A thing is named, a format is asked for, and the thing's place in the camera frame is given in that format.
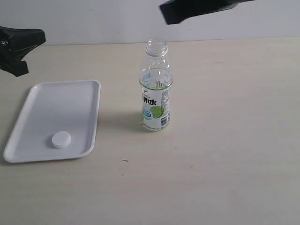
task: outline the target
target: water bottle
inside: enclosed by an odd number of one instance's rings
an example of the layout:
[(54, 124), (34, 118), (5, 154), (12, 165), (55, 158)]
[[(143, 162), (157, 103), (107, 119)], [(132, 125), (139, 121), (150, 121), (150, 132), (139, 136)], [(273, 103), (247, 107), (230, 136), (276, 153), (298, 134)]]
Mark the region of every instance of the water bottle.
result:
[(170, 122), (170, 89), (173, 78), (164, 40), (150, 39), (140, 69), (142, 87), (142, 124), (153, 131), (164, 129)]

